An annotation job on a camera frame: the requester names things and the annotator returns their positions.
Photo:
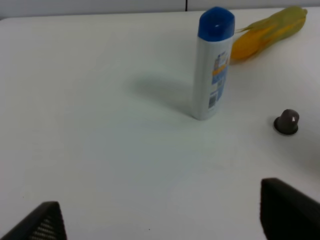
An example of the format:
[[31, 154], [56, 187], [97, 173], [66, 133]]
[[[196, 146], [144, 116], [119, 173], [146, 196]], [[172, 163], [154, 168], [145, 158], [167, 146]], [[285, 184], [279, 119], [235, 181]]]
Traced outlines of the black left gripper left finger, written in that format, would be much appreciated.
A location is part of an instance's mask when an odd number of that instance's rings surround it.
[[41, 203], [1, 239], [66, 240], [67, 233], [59, 202]]

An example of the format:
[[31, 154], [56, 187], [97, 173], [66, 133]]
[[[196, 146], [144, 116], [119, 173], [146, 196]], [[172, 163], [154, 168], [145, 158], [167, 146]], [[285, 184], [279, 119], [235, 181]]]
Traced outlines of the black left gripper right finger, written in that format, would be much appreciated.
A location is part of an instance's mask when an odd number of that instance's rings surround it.
[[264, 178], [260, 223], [268, 240], [318, 240], [320, 203], [278, 178]]

